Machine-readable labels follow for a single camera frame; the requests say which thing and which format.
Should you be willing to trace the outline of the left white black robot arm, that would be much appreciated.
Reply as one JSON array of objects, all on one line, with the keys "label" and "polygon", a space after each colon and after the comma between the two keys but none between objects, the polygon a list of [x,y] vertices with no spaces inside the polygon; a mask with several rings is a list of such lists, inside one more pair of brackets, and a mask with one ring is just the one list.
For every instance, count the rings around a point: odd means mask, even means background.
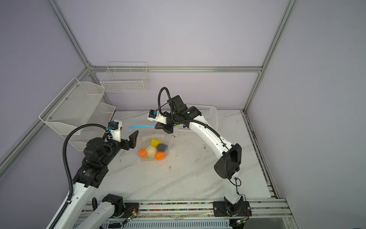
[{"label": "left white black robot arm", "polygon": [[[136,147],[139,132],[133,132],[128,140],[111,139],[105,141],[103,137],[91,139],[84,149],[85,162],[79,168],[75,177],[71,177],[68,168],[66,152],[63,152],[63,162],[69,182],[69,193],[60,206],[52,221],[47,226],[49,229],[71,229],[77,221],[81,211],[99,188],[106,176],[108,165],[123,150]],[[81,229],[97,229],[109,218],[124,218],[122,225],[136,218],[139,209],[138,203],[125,205],[123,198],[118,195],[108,194],[102,203],[94,210],[82,224]]]}]

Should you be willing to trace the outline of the orange tangerine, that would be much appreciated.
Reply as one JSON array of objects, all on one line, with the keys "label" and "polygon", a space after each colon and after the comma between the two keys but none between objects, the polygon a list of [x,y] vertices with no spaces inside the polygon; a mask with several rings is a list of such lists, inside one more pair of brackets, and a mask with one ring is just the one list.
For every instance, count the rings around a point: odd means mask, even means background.
[{"label": "orange tangerine", "polygon": [[158,160],[158,161],[165,159],[165,153],[164,152],[157,152],[155,154],[155,159]]},{"label": "orange tangerine", "polygon": [[147,157],[147,151],[145,149],[140,149],[138,151],[138,156],[142,159],[146,158]]}]

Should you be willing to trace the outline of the clear zip top bag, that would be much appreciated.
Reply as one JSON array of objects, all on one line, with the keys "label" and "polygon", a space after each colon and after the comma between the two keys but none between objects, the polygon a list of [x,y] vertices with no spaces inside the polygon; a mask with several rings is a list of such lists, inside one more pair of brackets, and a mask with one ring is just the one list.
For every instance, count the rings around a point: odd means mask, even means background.
[{"label": "clear zip top bag", "polygon": [[129,131],[138,131],[135,154],[143,161],[165,160],[170,152],[174,139],[173,134],[168,134],[152,125],[132,125]]}]

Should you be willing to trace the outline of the white garlic bulb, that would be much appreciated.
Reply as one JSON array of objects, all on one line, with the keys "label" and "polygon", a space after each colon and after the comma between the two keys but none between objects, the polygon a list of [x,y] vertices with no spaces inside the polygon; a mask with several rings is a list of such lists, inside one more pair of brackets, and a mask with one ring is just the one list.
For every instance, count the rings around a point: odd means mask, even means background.
[{"label": "white garlic bulb", "polygon": [[149,146],[146,148],[146,151],[147,151],[147,156],[149,158],[155,158],[155,154],[158,152],[157,151],[157,148],[154,147],[154,146]]}]

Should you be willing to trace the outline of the orange tangerine top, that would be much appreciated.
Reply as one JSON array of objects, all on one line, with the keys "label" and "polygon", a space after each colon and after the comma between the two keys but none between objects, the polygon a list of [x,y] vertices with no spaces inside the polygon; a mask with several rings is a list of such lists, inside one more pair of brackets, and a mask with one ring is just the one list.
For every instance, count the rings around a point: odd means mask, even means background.
[{"label": "orange tangerine top", "polygon": [[158,160],[158,161],[165,159],[165,153],[164,152],[157,152],[155,154],[155,159]]}]

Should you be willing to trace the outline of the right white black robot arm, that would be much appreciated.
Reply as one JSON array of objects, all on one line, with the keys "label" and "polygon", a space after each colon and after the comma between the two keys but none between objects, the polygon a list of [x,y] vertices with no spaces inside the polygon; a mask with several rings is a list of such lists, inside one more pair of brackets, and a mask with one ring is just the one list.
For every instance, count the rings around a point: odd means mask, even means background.
[{"label": "right white black robot arm", "polygon": [[199,109],[188,107],[180,96],[168,97],[170,112],[162,112],[161,107],[150,110],[148,120],[155,121],[155,129],[172,134],[176,126],[184,126],[195,132],[213,150],[218,158],[214,165],[217,175],[225,180],[224,200],[213,204],[216,216],[250,217],[251,207],[244,194],[237,190],[241,181],[237,177],[242,160],[242,147],[224,139],[211,127]]}]

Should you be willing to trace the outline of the dark avocado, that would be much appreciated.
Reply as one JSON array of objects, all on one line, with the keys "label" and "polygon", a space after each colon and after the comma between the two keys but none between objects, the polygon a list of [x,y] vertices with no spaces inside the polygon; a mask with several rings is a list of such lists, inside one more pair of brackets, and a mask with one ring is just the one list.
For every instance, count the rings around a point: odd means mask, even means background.
[{"label": "dark avocado", "polygon": [[157,148],[158,152],[165,153],[168,150],[169,147],[166,144],[160,143],[160,144],[157,145],[156,148]]}]

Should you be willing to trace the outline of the small yellow lemon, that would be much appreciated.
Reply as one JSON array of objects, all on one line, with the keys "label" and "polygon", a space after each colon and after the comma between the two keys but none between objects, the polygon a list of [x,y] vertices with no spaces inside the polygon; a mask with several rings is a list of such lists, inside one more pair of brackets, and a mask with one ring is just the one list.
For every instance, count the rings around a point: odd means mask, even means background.
[{"label": "small yellow lemon", "polygon": [[150,142],[151,146],[157,147],[159,144],[161,144],[160,141],[152,139]]}]

